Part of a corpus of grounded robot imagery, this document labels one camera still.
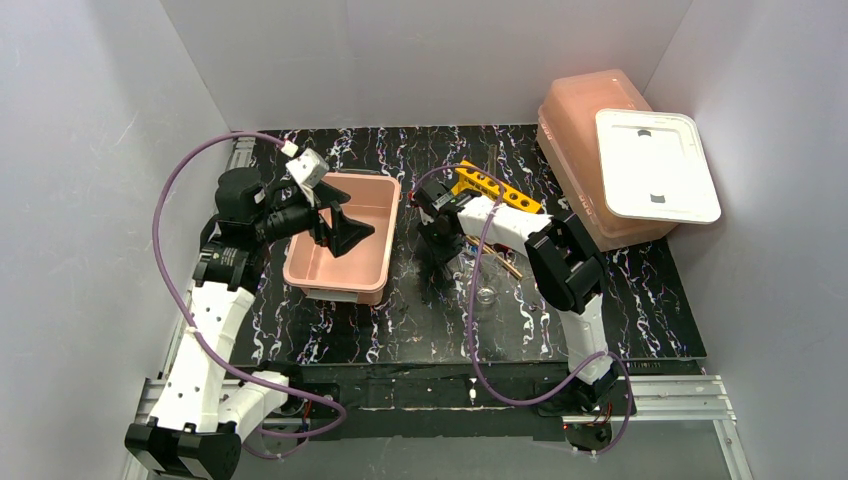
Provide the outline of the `clear plastic funnel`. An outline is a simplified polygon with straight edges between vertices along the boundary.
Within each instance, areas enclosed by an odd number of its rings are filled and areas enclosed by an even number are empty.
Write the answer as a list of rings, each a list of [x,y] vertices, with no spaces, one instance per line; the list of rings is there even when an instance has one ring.
[[[469,286],[475,265],[476,254],[473,252],[462,252],[457,259],[453,278],[461,284]],[[478,289],[489,288],[499,290],[508,284],[510,277],[510,272],[499,260],[495,259],[494,254],[484,253],[482,255],[478,265]]]

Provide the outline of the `clear glass beaker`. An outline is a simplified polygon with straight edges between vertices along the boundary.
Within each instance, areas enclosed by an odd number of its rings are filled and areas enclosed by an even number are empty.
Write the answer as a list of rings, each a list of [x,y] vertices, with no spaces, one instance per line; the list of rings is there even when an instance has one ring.
[[[499,301],[500,286],[495,282],[478,282],[472,289],[476,308],[489,308]]]

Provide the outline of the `pink plastic bin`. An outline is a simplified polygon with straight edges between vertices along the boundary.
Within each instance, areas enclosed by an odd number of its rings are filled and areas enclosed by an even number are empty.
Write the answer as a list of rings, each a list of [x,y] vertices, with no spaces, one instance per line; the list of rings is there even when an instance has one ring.
[[[390,176],[364,173],[331,172],[324,181],[351,196],[343,213],[375,232],[339,258],[301,233],[291,240],[283,278],[310,299],[377,305],[388,281],[400,184]]]

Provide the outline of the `clear glass test tube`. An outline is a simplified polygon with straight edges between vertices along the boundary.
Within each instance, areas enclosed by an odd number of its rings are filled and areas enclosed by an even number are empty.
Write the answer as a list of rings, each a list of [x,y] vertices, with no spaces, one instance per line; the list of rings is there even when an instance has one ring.
[[[495,173],[497,169],[498,146],[490,145],[487,152],[487,171]]]

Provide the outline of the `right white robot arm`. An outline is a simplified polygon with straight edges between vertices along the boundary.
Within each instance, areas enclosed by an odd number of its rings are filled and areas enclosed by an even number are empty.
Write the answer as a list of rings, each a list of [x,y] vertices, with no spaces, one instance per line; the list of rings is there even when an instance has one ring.
[[[536,287],[556,310],[566,339],[568,382],[562,390],[584,408],[598,403],[617,375],[602,319],[607,268],[603,255],[575,215],[534,214],[497,204],[473,189],[452,193],[435,180],[411,195],[421,238],[440,262],[453,259],[468,236],[505,246],[529,261]]]

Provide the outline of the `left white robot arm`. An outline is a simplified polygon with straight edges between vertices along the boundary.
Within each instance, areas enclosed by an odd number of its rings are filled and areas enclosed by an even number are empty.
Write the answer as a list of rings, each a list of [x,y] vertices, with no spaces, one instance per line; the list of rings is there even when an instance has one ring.
[[[243,372],[229,363],[237,333],[255,301],[273,243],[307,233],[340,257],[374,227],[347,217],[350,195],[323,180],[266,186],[239,167],[222,174],[216,213],[201,233],[187,305],[173,296],[187,326],[162,393],[145,421],[129,425],[127,450],[149,471],[178,479],[229,479],[244,440],[290,397],[317,401],[279,372]]]

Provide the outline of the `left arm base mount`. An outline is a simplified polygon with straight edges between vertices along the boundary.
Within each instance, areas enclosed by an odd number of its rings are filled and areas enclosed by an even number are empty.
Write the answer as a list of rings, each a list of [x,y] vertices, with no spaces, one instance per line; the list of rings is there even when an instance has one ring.
[[[284,461],[302,451],[315,437],[334,432],[347,420],[346,410],[332,396],[308,393],[305,397],[301,395],[297,395],[297,397],[300,398],[300,406],[294,411],[293,415],[297,420],[295,430],[285,431],[280,425],[267,426],[264,422],[261,422],[251,433],[252,436],[257,437],[254,444],[252,441],[245,441],[241,445],[241,450],[257,459]],[[330,423],[318,427],[312,418],[315,404],[328,407],[335,411],[337,416]],[[287,451],[269,450],[265,443],[266,438],[278,441],[291,440],[292,448]]]

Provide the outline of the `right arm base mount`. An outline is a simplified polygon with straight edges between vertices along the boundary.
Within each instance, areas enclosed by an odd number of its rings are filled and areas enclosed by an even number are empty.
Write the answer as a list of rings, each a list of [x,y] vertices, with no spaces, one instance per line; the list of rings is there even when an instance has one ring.
[[[614,447],[637,412],[632,386],[623,377],[598,388],[575,381],[533,410],[542,418],[560,419],[570,447],[591,455]]]

